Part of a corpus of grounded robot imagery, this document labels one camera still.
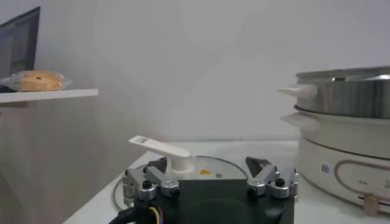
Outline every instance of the white table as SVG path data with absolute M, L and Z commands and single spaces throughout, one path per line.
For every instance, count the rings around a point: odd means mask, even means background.
M 229 160 L 241 166 L 249 173 L 245 165 L 246 156 L 266 158 L 278 167 L 293 166 L 297 153 L 296 141 L 278 142 L 173 142 L 172 144 L 188 149 L 193 155 L 208 155 Z M 146 164 L 161 156 L 146 152 L 136 160 L 131 168 Z M 115 178 L 87 204 L 74 213 L 65 224 L 108 224 L 118 213 L 112 193 L 121 176 Z M 367 217 L 361 207 L 331 196 L 324 191 L 301 181 L 299 202 L 296 204 L 296 224 L 389 224 L 390 215 L 380 214 Z

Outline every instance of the warning label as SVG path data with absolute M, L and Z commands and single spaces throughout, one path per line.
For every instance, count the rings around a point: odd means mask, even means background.
M 211 172 L 208 171 L 208 170 L 202 169 L 202 170 L 200 171 L 200 174 L 201 174 L 201 175 L 209 175 L 209 174 L 211 174 Z

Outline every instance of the white plastic handle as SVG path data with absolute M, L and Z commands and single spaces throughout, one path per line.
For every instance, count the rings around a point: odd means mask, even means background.
M 289 85 L 288 87 L 277 88 L 277 91 L 301 98 L 311 98 L 318 93 L 317 86 L 313 84 Z
M 317 132 L 321 126 L 321 123 L 317 118 L 299 112 L 283 116 L 280 119 L 292 126 L 299 127 L 310 132 Z
M 155 153 L 166 156 L 171 159 L 171 170 L 177 173 L 190 172 L 194 169 L 190 162 L 190 152 L 169 145 L 167 143 L 159 142 L 147 137 L 136 136 L 129 140 L 130 143 L 141 145 Z

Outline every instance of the computer screen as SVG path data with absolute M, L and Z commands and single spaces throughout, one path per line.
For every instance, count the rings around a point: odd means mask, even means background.
M 0 25 L 0 79 L 34 68 L 40 8 Z

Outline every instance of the bun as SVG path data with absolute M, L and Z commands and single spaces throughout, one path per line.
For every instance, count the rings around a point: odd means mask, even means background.
M 61 90 L 61 81 L 57 74 L 49 71 L 25 71 L 19 80 L 20 91 L 56 91 Z

